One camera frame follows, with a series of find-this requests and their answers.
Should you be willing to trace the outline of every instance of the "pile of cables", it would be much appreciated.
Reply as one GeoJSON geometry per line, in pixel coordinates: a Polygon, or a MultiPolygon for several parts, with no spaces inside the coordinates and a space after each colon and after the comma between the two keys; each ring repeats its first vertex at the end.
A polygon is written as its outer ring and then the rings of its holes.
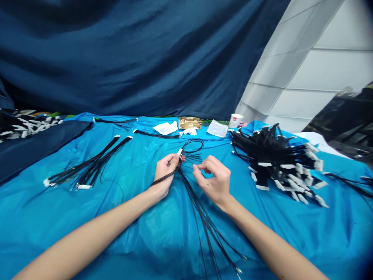
{"type": "Polygon", "coordinates": [[[341,176],[332,174],[330,172],[323,172],[323,174],[328,176],[328,177],[332,177],[332,178],[341,180],[343,183],[345,183],[346,185],[348,185],[349,187],[351,187],[352,189],[357,191],[360,195],[373,199],[373,178],[369,178],[369,177],[366,177],[366,176],[360,176],[360,178],[362,178],[363,181],[354,181],[354,180],[346,179],[346,178],[343,178],[341,176]],[[358,185],[363,185],[363,186],[366,186],[366,187],[370,187],[372,189],[372,192],[369,192],[369,191],[363,189],[362,187],[359,187],[358,185]]]}
{"type": "MultiPolygon", "coordinates": [[[[201,140],[199,138],[193,138],[193,139],[185,142],[183,147],[179,150],[178,154],[180,154],[181,157],[185,157],[186,161],[188,161],[188,159],[189,160],[195,160],[195,161],[201,161],[201,157],[199,156],[200,154],[196,154],[196,152],[198,152],[202,149],[203,149],[203,140],[201,140]],[[187,147],[189,145],[193,144],[193,143],[199,144],[199,147],[195,150],[187,149],[187,147]]],[[[196,221],[196,224],[197,224],[197,232],[198,232],[198,237],[199,237],[199,244],[200,244],[202,262],[203,262],[203,266],[204,266],[206,279],[207,279],[206,261],[208,259],[211,259],[211,262],[212,262],[212,265],[213,265],[213,268],[214,268],[217,279],[221,279],[221,275],[220,275],[218,264],[217,264],[216,257],[215,257],[216,253],[214,252],[213,246],[211,244],[212,242],[216,243],[216,245],[218,246],[218,248],[220,249],[222,254],[225,256],[228,264],[231,265],[234,272],[237,274],[238,278],[240,279],[239,275],[242,273],[242,271],[232,261],[228,252],[225,250],[224,245],[228,246],[236,255],[238,255],[243,260],[247,260],[247,258],[244,255],[242,255],[240,252],[238,252],[230,243],[228,243],[228,241],[224,238],[224,236],[216,228],[216,226],[214,225],[213,221],[211,220],[208,212],[206,211],[205,207],[203,206],[202,202],[200,201],[200,199],[198,198],[194,189],[190,185],[190,183],[187,179],[187,178],[189,178],[188,175],[182,170],[181,166],[182,166],[182,160],[180,158],[176,169],[173,172],[171,172],[170,174],[167,174],[166,176],[164,176],[162,178],[159,178],[158,180],[154,181],[152,183],[152,186],[161,182],[161,181],[163,181],[163,180],[165,180],[165,179],[167,179],[167,178],[169,178],[171,175],[175,174],[176,172],[179,173],[179,175],[181,176],[181,178],[183,180],[183,183],[185,185],[185,188],[186,188],[186,191],[188,193],[189,199],[190,199],[190,201],[192,203],[192,206],[193,206],[192,209],[193,209],[193,214],[194,214],[195,221],[196,221]],[[206,236],[206,241],[207,241],[207,245],[208,245],[208,248],[209,248],[210,258],[207,258],[207,256],[204,255],[203,250],[202,250],[201,235],[200,235],[200,229],[198,227],[198,220],[197,220],[196,211],[197,211],[197,214],[199,215],[199,217],[201,219],[201,222],[202,222],[202,228],[203,228],[203,232],[206,236]]]]}
{"type": "Polygon", "coordinates": [[[98,176],[102,174],[102,171],[110,158],[118,153],[118,151],[132,139],[132,136],[127,136],[118,145],[111,149],[119,138],[119,135],[115,136],[100,153],[91,159],[83,161],[76,166],[67,168],[61,173],[48,177],[44,180],[44,185],[46,187],[57,187],[63,183],[71,182],[70,190],[73,190],[74,188],[75,190],[92,188],[98,176]]]}
{"type": "Polygon", "coordinates": [[[97,118],[97,117],[94,117],[93,118],[93,121],[95,123],[110,123],[110,124],[115,124],[116,126],[120,127],[120,128],[123,128],[127,131],[130,131],[133,126],[134,126],[134,122],[137,122],[139,119],[138,118],[135,118],[135,119],[128,119],[128,120],[125,120],[125,121],[108,121],[108,120],[104,120],[104,119],[100,119],[100,118],[97,118]]]}
{"type": "Polygon", "coordinates": [[[133,131],[133,133],[147,135],[147,136],[153,136],[153,137],[158,137],[158,138],[163,138],[163,139],[178,139],[178,138],[181,137],[181,132],[174,132],[174,133],[170,133],[168,135],[163,135],[163,134],[160,134],[160,133],[152,133],[152,132],[147,132],[147,131],[144,131],[144,130],[135,129],[133,131]]]}
{"type": "Polygon", "coordinates": [[[311,175],[310,170],[322,171],[323,161],[315,155],[319,150],[310,143],[299,146],[289,145],[296,136],[286,138],[279,124],[263,126],[253,135],[239,131],[230,131],[233,154],[249,164],[251,177],[256,187],[269,191],[268,181],[298,202],[309,204],[306,197],[328,208],[325,201],[310,188],[319,189],[327,185],[311,175]]]}
{"type": "Polygon", "coordinates": [[[9,114],[1,110],[0,143],[12,139],[26,138],[61,123],[63,123],[63,120],[59,116],[9,114]]]}

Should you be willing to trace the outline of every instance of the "paper cup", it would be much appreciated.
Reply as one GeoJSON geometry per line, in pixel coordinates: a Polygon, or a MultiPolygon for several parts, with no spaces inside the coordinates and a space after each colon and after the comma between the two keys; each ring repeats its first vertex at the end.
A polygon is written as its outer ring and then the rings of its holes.
{"type": "Polygon", "coordinates": [[[229,128],[237,128],[242,119],[244,118],[243,115],[240,114],[232,114],[229,121],[229,128]]]}

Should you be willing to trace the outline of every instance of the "blue plastic sheet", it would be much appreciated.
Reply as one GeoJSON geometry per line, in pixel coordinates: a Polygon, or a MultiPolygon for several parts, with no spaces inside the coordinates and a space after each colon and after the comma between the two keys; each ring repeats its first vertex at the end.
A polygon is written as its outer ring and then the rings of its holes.
{"type": "MultiPolygon", "coordinates": [[[[95,115],[84,113],[77,120],[90,121],[95,115]]],[[[124,120],[127,117],[103,117],[124,120]]],[[[139,117],[137,129],[151,128],[175,118],[139,117]]],[[[260,129],[253,122],[246,133],[260,129]]],[[[71,141],[58,152],[25,169],[14,180],[0,188],[0,279],[9,279],[60,238],[85,222],[112,209],[146,190],[153,181],[156,162],[177,152],[193,136],[160,139],[136,135],[115,125],[96,123],[94,128],[71,141]],[[60,172],[73,161],[87,159],[115,136],[133,136],[121,152],[113,157],[102,182],[90,190],[69,191],[68,184],[45,189],[43,180],[60,172]]],[[[210,135],[203,127],[197,137],[204,140],[202,156],[212,154],[231,171],[230,190],[233,196],[268,227],[288,241],[331,279],[359,279],[366,269],[373,248],[372,203],[354,190],[319,172],[314,172],[329,185],[316,191],[330,206],[322,208],[311,203],[298,203],[272,188],[257,190],[248,165],[231,151],[230,137],[210,135]]],[[[297,138],[293,144],[306,140],[297,138]]],[[[360,162],[319,152],[325,170],[343,174],[349,179],[373,177],[360,162]]],[[[191,165],[183,169],[193,179],[191,165]]],[[[219,211],[192,183],[222,235],[248,257],[242,261],[227,248],[242,279],[274,279],[275,276],[256,253],[237,226],[219,211]]],[[[206,238],[201,235],[204,255],[208,256],[206,238]]],[[[233,269],[213,244],[223,279],[237,279],[233,269]]],[[[207,272],[214,279],[214,269],[207,261],[207,272]]],[[[196,222],[185,187],[175,176],[168,196],[129,226],[76,279],[203,279],[196,222]]]]}

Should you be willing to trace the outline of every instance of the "white tissue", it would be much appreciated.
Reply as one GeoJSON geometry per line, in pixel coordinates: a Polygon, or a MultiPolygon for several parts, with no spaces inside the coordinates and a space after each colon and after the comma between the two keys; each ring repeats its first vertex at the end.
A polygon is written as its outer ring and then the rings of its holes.
{"type": "Polygon", "coordinates": [[[196,136],[197,135],[197,128],[187,128],[186,130],[183,131],[184,134],[191,134],[196,136]]]}
{"type": "Polygon", "coordinates": [[[168,122],[158,124],[157,126],[154,126],[153,128],[162,135],[168,135],[179,129],[176,121],[174,121],[172,124],[169,124],[168,122]]]}

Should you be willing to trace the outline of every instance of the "dark blue curtain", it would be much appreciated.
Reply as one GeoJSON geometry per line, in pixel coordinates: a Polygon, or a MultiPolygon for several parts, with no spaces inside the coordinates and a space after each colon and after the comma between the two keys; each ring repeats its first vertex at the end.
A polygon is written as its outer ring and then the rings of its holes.
{"type": "Polygon", "coordinates": [[[0,77],[50,111],[228,119],[289,2],[1,1],[0,77]]]}

